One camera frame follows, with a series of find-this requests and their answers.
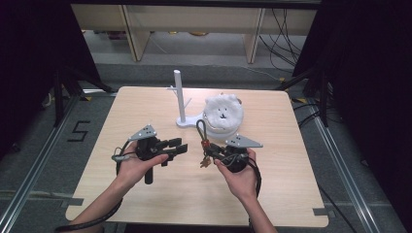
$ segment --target person's right hand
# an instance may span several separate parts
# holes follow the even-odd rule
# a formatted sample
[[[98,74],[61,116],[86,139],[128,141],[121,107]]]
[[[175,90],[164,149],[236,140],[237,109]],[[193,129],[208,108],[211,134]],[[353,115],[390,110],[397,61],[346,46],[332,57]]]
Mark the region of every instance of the person's right hand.
[[[247,149],[249,157],[256,161],[256,153]],[[250,198],[257,198],[256,184],[257,177],[254,169],[247,165],[242,171],[238,173],[230,172],[220,160],[215,159],[215,164],[218,166],[219,171],[226,179],[230,192],[236,196],[240,201],[245,201]]]

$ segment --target floor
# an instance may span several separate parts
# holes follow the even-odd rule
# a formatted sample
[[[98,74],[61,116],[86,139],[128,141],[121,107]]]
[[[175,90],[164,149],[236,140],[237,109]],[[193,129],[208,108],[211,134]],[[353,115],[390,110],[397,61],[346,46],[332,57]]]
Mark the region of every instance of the floor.
[[[143,58],[139,62],[132,60],[130,48],[125,40],[109,40],[107,34],[96,34],[93,31],[84,33],[90,52],[97,65],[129,65],[132,66],[184,66],[192,69],[196,68],[222,68],[244,70],[245,72],[259,73],[274,83],[280,83],[282,78],[279,75],[270,73],[280,71],[285,77],[291,76],[293,66],[279,57],[275,57],[268,51],[262,41],[257,47],[257,57],[253,64],[247,63],[243,49],[241,35],[233,34],[207,34],[206,36],[193,36],[187,32],[168,33],[154,32],[146,47]],[[273,45],[272,39],[268,35],[263,35],[264,40],[270,47]],[[302,48],[305,37],[290,36],[293,44],[297,48]],[[289,44],[284,38],[278,41],[280,46],[286,50],[278,49],[279,53],[294,63]],[[299,106],[298,97],[301,85],[292,87],[291,96],[295,97],[293,106]],[[90,108],[94,111],[107,113],[110,110],[112,100],[107,98],[95,98],[94,107],[90,107],[86,102],[80,102],[74,108],[77,118],[68,122],[64,131],[75,127],[79,119],[88,118],[87,113]],[[352,141],[344,124],[337,112],[328,112],[330,120],[329,128],[325,129],[318,119],[313,119],[310,123],[304,124],[305,117],[316,111],[316,109],[302,110],[296,109],[296,120],[302,122],[301,133],[307,147],[311,163],[321,190],[326,189],[323,194],[324,203],[328,209],[330,224],[325,229],[294,229],[281,227],[280,232],[350,232],[348,223],[342,219],[339,211],[342,211],[348,221],[356,228],[357,232],[406,232],[392,209],[391,204],[380,189],[378,183],[367,167],[360,163],[361,155],[357,152],[356,144]],[[38,153],[43,149],[43,144],[53,133],[52,119],[53,107],[45,108],[33,119],[33,125],[27,129],[27,133],[20,141],[21,151],[11,151],[10,154],[0,163],[0,210],[10,207],[10,202],[14,194],[20,189],[20,185],[27,179],[30,169],[37,162],[36,156],[25,156],[29,153]],[[93,142],[98,136],[99,129],[103,124],[105,116],[94,116],[92,122],[95,124],[88,133],[91,135],[86,141],[73,149],[67,146],[56,145],[53,150],[62,156],[51,156],[44,167],[39,169],[39,177],[34,179],[30,196],[24,207],[20,210],[17,219],[13,219],[11,232],[48,232],[50,226],[47,224],[65,224],[64,207],[67,207],[67,200],[76,188],[76,181],[80,178],[81,172],[74,173],[73,166],[84,166],[87,162],[87,155],[92,150]],[[59,142],[67,141],[72,134],[62,134]],[[326,142],[335,142],[337,145],[328,146]],[[66,156],[67,150],[70,153],[81,154],[81,156]],[[74,163],[71,167],[63,166],[62,163]],[[355,184],[355,192],[351,190],[351,180]],[[354,198],[360,200],[365,206],[354,203]],[[161,232],[159,229],[141,226],[143,232]],[[123,232],[125,225],[108,224],[107,232]]]

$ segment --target wrist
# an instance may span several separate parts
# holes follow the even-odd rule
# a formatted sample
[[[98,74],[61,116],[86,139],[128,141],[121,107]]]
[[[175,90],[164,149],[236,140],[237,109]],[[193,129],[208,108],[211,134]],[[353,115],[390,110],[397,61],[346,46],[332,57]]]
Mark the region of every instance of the wrist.
[[[111,187],[116,192],[124,192],[124,194],[127,193],[133,186],[134,183],[128,183],[126,179],[122,179],[121,177],[116,177],[111,184]]]
[[[255,204],[258,201],[258,199],[254,195],[241,196],[241,197],[238,197],[238,199],[242,203],[243,206]]]

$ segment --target gray floor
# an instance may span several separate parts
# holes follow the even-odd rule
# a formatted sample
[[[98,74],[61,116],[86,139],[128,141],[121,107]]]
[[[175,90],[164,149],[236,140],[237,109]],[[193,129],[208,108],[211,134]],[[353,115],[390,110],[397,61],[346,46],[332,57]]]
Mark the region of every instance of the gray floor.
[[[91,31],[85,33],[85,38],[103,82],[113,87],[168,86],[173,82],[171,72],[175,68],[182,71],[184,86],[187,87],[271,89],[279,85],[281,78],[287,80],[291,78],[290,73],[275,69],[273,64],[287,71],[290,71],[292,66],[275,57],[272,57],[271,61],[270,53],[263,43],[258,45],[255,63],[248,64],[241,35],[212,33],[204,37],[196,37],[184,32],[178,34],[155,32],[151,36],[143,59],[137,63],[132,60],[125,40],[109,40],[106,34],[94,34]],[[263,36],[263,39],[267,43],[271,42],[268,36]],[[305,37],[291,37],[291,39],[301,48]],[[292,59],[289,53],[285,51],[281,53]],[[203,83],[205,76],[209,79]],[[291,87],[288,94],[291,98],[303,97],[302,87],[304,82]],[[92,97],[90,101],[80,101],[76,104],[11,232],[52,232],[57,225],[67,223],[64,217],[67,200],[73,194],[82,175],[113,100],[114,97]],[[297,121],[305,119],[310,114],[310,109],[307,107],[295,111]],[[329,110],[328,117],[328,130],[381,232],[406,232],[371,172],[361,165],[361,154],[344,123],[340,122],[336,110]],[[79,120],[89,121],[80,126],[81,130],[87,131],[87,135],[80,143],[70,143],[69,139],[80,137],[72,133]],[[37,154],[42,150],[52,131],[52,124],[53,105],[39,112],[33,119],[32,125],[19,140],[21,151],[11,151],[1,161],[0,210],[2,213],[8,207],[14,192],[26,178]],[[301,133],[318,183],[355,229],[358,232],[367,232],[338,174],[335,162],[331,159],[319,132],[319,125],[312,120],[301,128]],[[320,229],[279,227],[279,231],[351,232],[348,224],[333,208],[331,202],[324,195],[323,198],[329,213],[328,227]],[[107,223],[106,232],[123,232],[124,227],[122,223]],[[140,232],[168,232],[166,228],[151,229],[140,226],[137,229]]]

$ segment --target hand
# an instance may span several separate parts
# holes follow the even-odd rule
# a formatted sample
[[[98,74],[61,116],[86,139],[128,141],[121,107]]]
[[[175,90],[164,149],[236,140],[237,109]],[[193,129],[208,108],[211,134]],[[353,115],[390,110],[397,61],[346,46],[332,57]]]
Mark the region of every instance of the hand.
[[[158,155],[147,161],[140,160],[135,150],[137,148],[137,141],[133,141],[129,147],[124,150],[124,154],[129,153],[130,158],[121,163],[117,180],[121,181],[128,188],[133,187],[145,176],[146,172],[157,164],[167,160],[167,154]]]
[[[249,157],[256,161],[256,153],[247,149]],[[256,184],[257,177],[254,169],[247,165],[242,171],[238,173],[231,173],[220,160],[215,159],[215,164],[218,166],[219,171],[226,179],[230,192],[236,196],[240,201],[245,201],[250,198],[257,198]]]

